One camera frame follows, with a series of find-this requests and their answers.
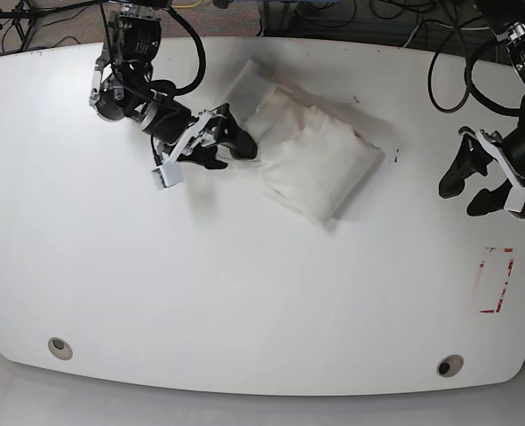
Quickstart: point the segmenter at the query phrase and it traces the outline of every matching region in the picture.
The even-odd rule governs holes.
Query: circular hole
[[[459,355],[451,355],[438,364],[438,375],[440,377],[450,378],[459,373],[464,366],[464,359]]]
[[[52,344],[59,351],[62,351],[63,349],[65,349],[65,344],[62,342],[62,340],[52,339]]]
[[[49,351],[56,358],[63,361],[68,361],[73,358],[73,350],[70,348],[67,342],[58,337],[52,337],[49,339]]]

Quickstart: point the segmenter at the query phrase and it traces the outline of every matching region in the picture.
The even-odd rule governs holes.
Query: white tabletop
[[[216,106],[256,59],[383,148],[381,170],[326,229],[237,170],[184,165],[186,183],[157,192],[147,136],[88,107],[100,45],[2,58],[0,352],[76,375],[253,394],[427,391],[513,377],[525,359],[525,224],[505,212],[465,214],[483,183],[502,182],[498,168],[453,200],[437,185],[461,126],[506,134],[515,120],[474,101],[458,114],[435,111],[431,55],[421,51],[234,38],[207,39],[205,49],[205,81],[181,102]],[[190,81],[192,42],[165,40],[155,69]],[[442,104],[461,97],[462,75],[461,59],[441,59]],[[478,64],[474,75],[495,100],[518,103],[524,88],[511,68]],[[494,314],[480,313],[487,247],[514,250]],[[50,354],[52,337],[72,346],[70,361]],[[437,364],[452,354],[464,368],[441,378]]]

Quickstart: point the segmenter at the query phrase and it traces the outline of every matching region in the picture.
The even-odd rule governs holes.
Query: white cloth
[[[245,127],[259,144],[253,170],[265,194],[320,223],[331,218],[382,155],[348,124],[277,89]]]

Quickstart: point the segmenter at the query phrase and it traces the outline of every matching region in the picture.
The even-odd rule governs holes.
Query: white table
[[[435,111],[431,55],[357,43],[206,39],[208,72],[181,101],[220,101],[247,59],[330,100],[386,152],[378,173],[320,229],[265,198],[236,170],[184,165],[157,192],[148,138],[88,107],[100,45],[0,59],[0,352],[75,375],[151,386],[274,395],[357,395],[504,382],[525,359],[525,224],[470,218],[498,167],[453,200],[437,185],[464,125],[515,120],[470,101]],[[195,75],[190,40],[166,40],[156,77]],[[463,90],[443,57],[436,96]],[[516,105],[508,67],[478,64],[481,89]],[[501,312],[483,314],[486,247],[514,249]],[[54,358],[52,337],[69,361]],[[436,374],[459,354],[455,377]]]

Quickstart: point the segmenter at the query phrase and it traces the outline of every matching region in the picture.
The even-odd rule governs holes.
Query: white fabric
[[[264,192],[321,223],[382,155],[348,124],[277,89],[266,95],[245,127],[259,144],[254,170]]]

